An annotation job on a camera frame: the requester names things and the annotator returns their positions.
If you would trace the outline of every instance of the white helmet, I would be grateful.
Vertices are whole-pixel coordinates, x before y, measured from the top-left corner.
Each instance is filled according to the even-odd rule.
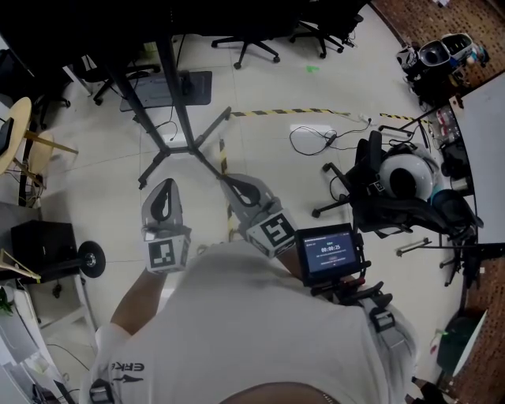
[[[396,54],[396,60],[401,65],[402,69],[408,70],[417,62],[417,52],[410,46],[404,47]]]

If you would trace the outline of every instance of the floor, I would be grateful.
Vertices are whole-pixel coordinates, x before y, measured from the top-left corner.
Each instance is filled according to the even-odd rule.
[[[311,157],[294,152],[288,139],[299,125],[319,131],[334,129],[343,133],[363,129],[362,113],[374,123],[400,126],[403,122],[380,118],[380,113],[417,116],[417,101],[402,81],[402,71],[395,60],[398,42],[374,12],[365,7],[365,18],[356,29],[357,47],[343,54],[328,49],[326,59],[312,39],[291,44],[287,39],[269,42],[281,62],[274,65],[270,56],[252,47],[242,69],[233,68],[240,53],[238,45],[213,49],[212,38],[187,36],[181,52],[181,69],[210,70],[213,74],[212,102],[202,107],[188,107],[193,133],[198,135],[231,106],[234,111],[289,108],[327,108],[351,113],[350,119],[332,114],[288,114],[263,117],[231,118],[209,137],[204,154],[219,167],[219,138],[225,140],[230,172],[245,173],[263,179],[280,197],[299,227],[326,226],[350,221],[350,210],[343,207],[313,219],[314,207],[332,201],[329,177],[321,167],[332,161],[342,171],[354,162],[354,150],[327,150]],[[180,42],[176,43],[177,51]],[[307,66],[315,66],[311,72]],[[144,269],[140,236],[140,206],[149,192],[163,179],[178,183],[184,208],[185,224],[193,229],[190,256],[199,245],[226,240],[226,204],[218,182],[196,159],[175,155],[166,159],[149,178],[146,189],[138,189],[137,179],[156,154],[156,147],[133,113],[121,113],[120,99],[108,92],[103,105],[96,106],[76,86],[66,94],[72,102],[60,110],[51,131],[56,141],[77,148],[79,155],[56,153],[48,167],[47,191],[42,198],[45,220],[73,224],[77,243],[94,240],[107,256],[107,269],[98,279],[89,279],[88,294],[98,324],[106,323],[119,300]],[[155,125],[167,121],[170,108],[148,111]],[[184,144],[174,126],[160,128],[170,145]],[[338,148],[355,146],[369,130],[350,133],[339,139]],[[304,152],[321,148],[320,138],[297,133],[294,142]],[[339,186],[334,182],[334,192]],[[416,229],[410,235],[396,235],[380,240],[364,234],[365,254],[372,261],[369,284],[383,280],[384,290],[394,294],[394,303],[412,321],[419,334],[421,356],[417,375],[435,380],[436,358],[430,356],[430,342],[437,328],[442,328],[459,305],[462,280],[443,286],[447,273],[438,263],[442,253],[417,250],[398,258],[395,249],[423,237],[434,237]],[[171,275],[163,292],[170,295],[177,275]]]

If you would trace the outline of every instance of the chair base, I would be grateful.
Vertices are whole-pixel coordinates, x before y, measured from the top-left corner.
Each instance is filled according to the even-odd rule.
[[[320,57],[322,59],[326,58],[326,55],[327,55],[325,41],[328,41],[329,43],[332,43],[333,45],[335,45],[337,47],[337,53],[341,54],[344,51],[344,47],[340,43],[338,43],[337,41],[335,41],[333,38],[331,38],[330,35],[325,34],[321,30],[319,30],[318,28],[314,28],[313,26],[308,25],[308,24],[306,24],[305,22],[302,22],[302,21],[299,22],[299,25],[302,26],[303,28],[308,29],[309,32],[302,32],[302,33],[299,33],[299,34],[294,34],[290,38],[290,42],[291,43],[294,43],[294,41],[296,40],[296,38],[308,38],[308,37],[315,37],[315,38],[317,38],[319,40],[319,44],[321,45]],[[346,45],[349,45],[349,46],[353,46],[353,44],[350,43],[347,39],[343,40],[342,43],[344,43]]]
[[[281,61],[279,54],[277,52],[275,52],[275,50],[273,50],[269,46],[265,45],[263,42],[257,41],[257,40],[250,40],[250,39],[247,39],[247,38],[244,38],[241,36],[231,36],[229,38],[217,39],[215,41],[212,41],[211,45],[212,45],[212,47],[218,47],[218,45],[220,43],[232,43],[232,42],[243,42],[244,43],[244,46],[242,47],[242,50],[240,53],[240,58],[238,59],[238,62],[234,63],[234,68],[237,70],[239,70],[242,67],[242,59],[244,58],[245,51],[247,50],[247,47],[249,45],[256,45],[257,47],[260,47],[264,51],[266,51],[270,54],[273,54],[274,55],[274,59],[273,59],[274,63],[279,63]]]
[[[346,184],[347,180],[346,180],[344,174],[337,168],[337,166],[334,163],[324,164],[323,171],[325,173],[327,173],[329,170],[332,170],[344,185]],[[317,219],[321,216],[322,211],[329,211],[333,208],[338,208],[339,206],[343,206],[345,204],[348,204],[349,202],[350,202],[349,196],[341,193],[339,196],[339,200],[337,200],[333,204],[329,204],[329,205],[319,208],[319,209],[314,209],[312,211],[312,217]]]

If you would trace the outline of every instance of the black speaker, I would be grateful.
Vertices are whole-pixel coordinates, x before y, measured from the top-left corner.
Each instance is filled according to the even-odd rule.
[[[77,258],[70,223],[31,220],[13,227],[10,235],[14,258],[40,275],[45,267]]]

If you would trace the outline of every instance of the camera screen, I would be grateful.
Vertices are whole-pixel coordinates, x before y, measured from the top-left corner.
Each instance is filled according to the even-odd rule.
[[[349,231],[304,238],[303,243],[310,273],[356,262]]]

